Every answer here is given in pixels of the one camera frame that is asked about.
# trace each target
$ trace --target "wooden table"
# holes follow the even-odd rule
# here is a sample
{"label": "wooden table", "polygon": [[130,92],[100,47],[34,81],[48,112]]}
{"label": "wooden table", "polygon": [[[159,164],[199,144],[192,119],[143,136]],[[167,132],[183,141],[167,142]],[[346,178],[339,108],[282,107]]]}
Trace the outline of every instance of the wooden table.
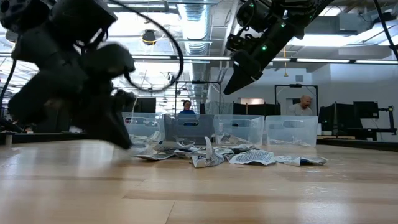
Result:
{"label": "wooden table", "polygon": [[0,149],[1,224],[398,223],[398,153],[318,146],[325,167],[131,159],[96,141]]}

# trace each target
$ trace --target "ventilation duct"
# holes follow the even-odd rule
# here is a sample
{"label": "ventilation duct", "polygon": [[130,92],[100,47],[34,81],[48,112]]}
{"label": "ventilation duct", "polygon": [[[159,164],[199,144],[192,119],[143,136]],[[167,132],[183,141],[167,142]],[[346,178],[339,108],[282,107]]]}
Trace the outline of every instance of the ventilation duct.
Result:
{"label": "ventilation duct", "polygon": [[[185,43],[188,55],[208,55],[209,43],[200,42],[207,39],[210,20],[210,6],[201,4],[179,4],[178,11],[182,19],[182,35],[184,39],[193,40]],[[203,80],[207,66],[205,63],[192,64],[192,80]],[[202,98],[203,85],[192,85],[197,106]]]}

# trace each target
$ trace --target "ceiling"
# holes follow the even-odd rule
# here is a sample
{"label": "ceiling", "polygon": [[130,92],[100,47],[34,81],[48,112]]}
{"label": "ceiling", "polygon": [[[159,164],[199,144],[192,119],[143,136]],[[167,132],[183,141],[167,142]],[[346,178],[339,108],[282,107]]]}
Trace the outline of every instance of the ceiling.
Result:
{"label": "ceiling", "polygon": [[[170,8],[168,13],[151,12],[155,10],[155,8],[164,7],[164,1],[124,0],[123,2],[133,4],[132,7],[140,9],[141,12],[146,12],[149,17],[167,28],[167,30],[175,37],[179,46],[185,52],[185,55],[199,55],[199,53],[191,52],[194,46],[204,46],[206,48],[205,51],[201,52],[201,55],[228,55],[230,52],[225,51],[224,47],[226,37],[231,32],[237,33],[240,29],[240,26],[237,25],[236,20],[234,19],[236,10],[239,8],[239,0],[168,0],[167,2]],[[379,2],[384,10],[390,10],[393,13],[398,12],[398,3],[395,0],[379,0]],[[181,15],[181,12],[183,12],[181,8],[183,4],[181,3],[192,3],[199,6],[200,3],[205,3],[206,7],[203,8],[203,13],[200,16],[202,20],[206,19],[206,21],[204,23],[187,24],[183,17],[180,17],[183,16]],[[118,7],[112,7],[111,9],[115,10],[118,21],[109,29],[108,42],[119,42],[123,44],[133,55],[175,55],[175,47],[153,24],[146,23],[144,19],[133,13],[123,12]],[[315,24],[316,21],[324,20],[324,22],[334,22],[332,18],[337,18],[336,21],[340,18],[340,22],[337,23],[343,26],[342,20],[344,20],[345,15],[354,16],[350,18],[354,18],[353,24],[356,27],[352,29],[357,29],[357,34],[348,34],[344,36],[334,34],[333,39],[328,39],[330,38],[330,35],[314,35],[317,34],[318,30],[320,32],[324,32],[322,27],[317,27],[322,26],[322,24],[320,22]],[[308,34],[303,41],[292,39],[286,48],[278,54],[278,57],[382,59],[388,54],[391,54],[388,46],[379,45],[386,41],[386,37],[382,30],[380,31],[380,27],[372,27],[371,21],[377,18],[373,1],[336,0],[321,13],[319,18],[321,17],[323,17],[323,19],[316,19],[313,22],[314,26],[308,27],[306,30],[310,30],[312,32],[311,34]],[[352,27],[353,25],[344,24],[344,26]],[[395,36],[394,40],[396,40],[396,44],[398,44],[398,24],[393,23],[389,27],[391,34]],[[143,43],[142,34],[147,29],[155,30],[155,35],[157,37],[155,45],[148,46]],[[203,29],[206,31],[205,38],[195,40],[195,35],[200,36]],[[253,35],[258,35],[252,30],[249,30],[248,32]],[[332,46],[325,47],[325,43],[329,43]],[[6,39],[6,30],[0,28],[0,53],[12,52],[13,45],[13,43]],[[0,58],[0,81],[2,84],[4,84],[8,76],[11,65],[12,60],[10,58]],[[206,62],[204,62],[203,65],[185,63],[185,70],[181,80],[190,81],[192,79],[197,80],[199,78],[202,80],[214,80],[218,78],[217,74],[210,74],[210,69],[206,69],[206,72],[201,73],[198,78],[198,76],[195,76],[195,71],[200,68],[200,66],[206,68],[218,67],[219,65],[218,63]],[[272,66],[267,68],[278,70],[280,68],[284,68],[284,66],[284,63],[273,63]],[[137,71],[132,74],[132,79],[138,85],[151,88],[161,88],[168,83],[167,78],[169,77],[169,74],[175,75],[178,71],[178,64],[176,63],[139,62],[136,67]],[[291,63],[288,67],[305,68],[307,69],[307,72],[312,72],[314,69],[318,68],[319,65]],[[35,65],[31,63],[18,62],[8,90],[14,93],[18,92],[19,88],[36,73],[37,67]],[[115,79],[114,85],[117,88],[123,88],[126,91],[133,91],[135,94],[141,96],[156,96],[158,97],[158,105],[163,108],[161,109],[161,112],[174,111],[174,89],[168,90],[164,93],[150,95],[139,93],[137,90],[132,89],[122,78]],[[190,98],[193,100],[193,106],[197,107],[197,104],[205,99],[206,89],[208,88],[207,85],[198,86],[187,83],[184,87],[182,86],[183,84],[178,86],[178,89],[181,88],[183,91],[177,101]],[[182,109],[181,103],[177,102],[177,109]]]}

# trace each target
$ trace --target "desk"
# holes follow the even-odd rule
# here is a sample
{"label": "desk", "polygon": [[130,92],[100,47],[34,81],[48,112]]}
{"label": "desk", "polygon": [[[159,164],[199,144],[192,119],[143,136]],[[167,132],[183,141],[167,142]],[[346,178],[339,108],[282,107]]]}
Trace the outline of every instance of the desk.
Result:
{"label": "desk", "polygon": [[[273,148],[291,155],[294,148]],[[398,223],[398,153],[318,146],[325,167],[131,159],[98,141],[0,148],[4,224]]]}

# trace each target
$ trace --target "workstation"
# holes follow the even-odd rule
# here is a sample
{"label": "workstation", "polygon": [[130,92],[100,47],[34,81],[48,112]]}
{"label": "workstation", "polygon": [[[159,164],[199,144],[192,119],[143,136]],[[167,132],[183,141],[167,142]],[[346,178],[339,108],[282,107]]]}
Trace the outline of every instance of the workstation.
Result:
{"label": "workstation", "polygon": [[0,7],[1,223],[398,222],[396,1]]}

